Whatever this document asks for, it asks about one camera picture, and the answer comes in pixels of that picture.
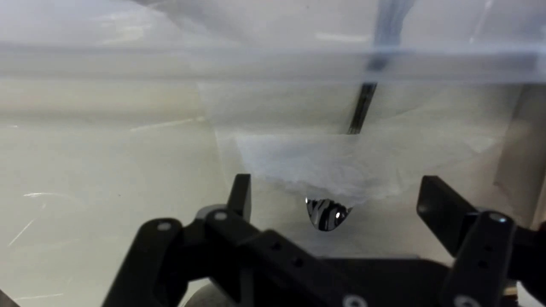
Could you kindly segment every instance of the screw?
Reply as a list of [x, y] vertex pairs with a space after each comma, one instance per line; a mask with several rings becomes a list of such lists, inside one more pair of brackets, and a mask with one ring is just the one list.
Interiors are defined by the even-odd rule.
[[157, 225], [157, 230], [161, 230], [161, 232], [167, 232], [167, 230], [171, 230], [171, 223], [169, 222], [161, 222], [159, 225]]
[[473, 297], [468, 297], [468, 295], [457, 295], [454, 298], [454, 305], [456, 307], [481, 307], [478, 300], [474, 300]]
[[509, 222], [509, 218], [507, 216], [503, 216], [503, 215], [500, 215], [500, 213], [490, 213], [490, 218], [492, 220], [495, 220], [497, 223], [505, 223], [505, 222]]
[[217, 213], [215, 213], [215, 220], [227, 220], [225, 211], [217, 211]]
[[345, 295], [343, 307], [367, 307], [369, 303], [358, 295]]

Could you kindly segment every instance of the small metal object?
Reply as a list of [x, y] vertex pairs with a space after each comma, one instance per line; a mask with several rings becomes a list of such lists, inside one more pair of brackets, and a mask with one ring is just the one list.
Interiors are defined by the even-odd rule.
[[331, 232], [338, 228], [345, 222], [348, 213], [352, 213], [352, 208], [347, 208], [333, 199], [306, 198], [306, 204], [311, 223], [323, 232]]
[[509, 222], [509, 218], [505, 215], [500, 215], [500, 213], [490, 213], [490, 218], [495, 220], [497, 223], [505, 223]]
[[161, 222], [159, 225], [157, 225], [157, 230], [161, 230], [161, 232], [167, 232], [167, 230], [171, 230], [172, 228], [172, 225], [169, 223], [169, 222]]
[[468, 295], [457, 295], [454, 298], [456, 307], [481, 307], [480, 302], [476, 302], [473, 297]]
[[358, 295], [345, 295], [343, 307], [367, 307], [369, 303]]
[[227, 220], [227, 213], [225, 211], [217, 211], [215, 213], [215, 220]]

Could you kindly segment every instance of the black mount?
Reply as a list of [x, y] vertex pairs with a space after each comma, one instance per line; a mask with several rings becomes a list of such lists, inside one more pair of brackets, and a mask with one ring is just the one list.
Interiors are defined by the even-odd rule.
[[439, 177], [423, 177], [418, 215], [456, 257], [318, 259], [273, 230], [249, 223], [251, 175], [236, 177], [224, 206], [208, 206], [183, 227], [147, 222], [104, 307], [176, 307], [193, 280], [210, 278], [237, 305], [497, 307], [522, 280], [544, 302], [544, 233], [519, 228], [497, 211], [478, 211]]

